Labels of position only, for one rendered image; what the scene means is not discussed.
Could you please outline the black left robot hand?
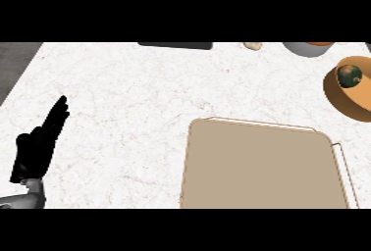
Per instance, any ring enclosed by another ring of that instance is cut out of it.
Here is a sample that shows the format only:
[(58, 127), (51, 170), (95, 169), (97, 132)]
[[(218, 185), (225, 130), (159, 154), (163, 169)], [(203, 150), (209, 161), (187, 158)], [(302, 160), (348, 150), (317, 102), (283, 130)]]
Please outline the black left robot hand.
[(42, 126), (17, 137), (17, 159), (11, 174), (11, 182), (43, 178), (54, 155), (57, 140), (70, 116), (67, 97), (61, 96), (51, 108)]

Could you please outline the beige tray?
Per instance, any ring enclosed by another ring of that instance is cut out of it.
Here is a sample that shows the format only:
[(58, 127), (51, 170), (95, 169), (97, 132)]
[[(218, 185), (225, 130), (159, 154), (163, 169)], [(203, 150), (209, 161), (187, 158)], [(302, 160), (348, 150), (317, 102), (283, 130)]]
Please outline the beige tray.
[(357, 209), (342, 145), (311, 127), (194, 120), (181, 207)]

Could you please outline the orange pot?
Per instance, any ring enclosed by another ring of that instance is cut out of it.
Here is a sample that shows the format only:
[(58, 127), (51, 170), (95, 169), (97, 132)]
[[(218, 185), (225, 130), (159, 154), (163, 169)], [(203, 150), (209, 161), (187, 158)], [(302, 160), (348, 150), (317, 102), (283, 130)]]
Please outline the orange pot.
[[(337, 81), (337, 69), (355, 65), (363, 71), (360, 83), (343, 88)], [(352, 119), (371, 123), (371, 57), (343, 58), (324, 78), (324, 91), (336, 109)]]

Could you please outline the dark green squash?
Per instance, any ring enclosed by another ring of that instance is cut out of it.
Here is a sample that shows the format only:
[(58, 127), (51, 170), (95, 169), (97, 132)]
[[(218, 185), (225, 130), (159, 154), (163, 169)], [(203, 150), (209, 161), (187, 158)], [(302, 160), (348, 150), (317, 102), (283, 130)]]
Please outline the dark green squash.
[(363, 80), (363, 71), (355, 65), (343, 65), (336, 72), (337, 81), (343, 88), (358, 85)]

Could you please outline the flat dark grey object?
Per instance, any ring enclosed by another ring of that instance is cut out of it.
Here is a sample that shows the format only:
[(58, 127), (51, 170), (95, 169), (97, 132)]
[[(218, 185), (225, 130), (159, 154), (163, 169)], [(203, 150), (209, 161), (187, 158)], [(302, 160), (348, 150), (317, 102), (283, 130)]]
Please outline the flat dark grey object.
[(210, 50), (213, 42), (138, 42), (141, 46)]

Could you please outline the grey bowl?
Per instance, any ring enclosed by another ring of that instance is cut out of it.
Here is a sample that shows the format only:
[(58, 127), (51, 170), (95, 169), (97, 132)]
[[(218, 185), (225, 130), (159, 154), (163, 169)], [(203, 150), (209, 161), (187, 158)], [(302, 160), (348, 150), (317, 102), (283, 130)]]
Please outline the grey bowl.
[(332, 42), (284, 42), (286, 48), (299, 56), (314, 58), (323, 56), (333, 47)]

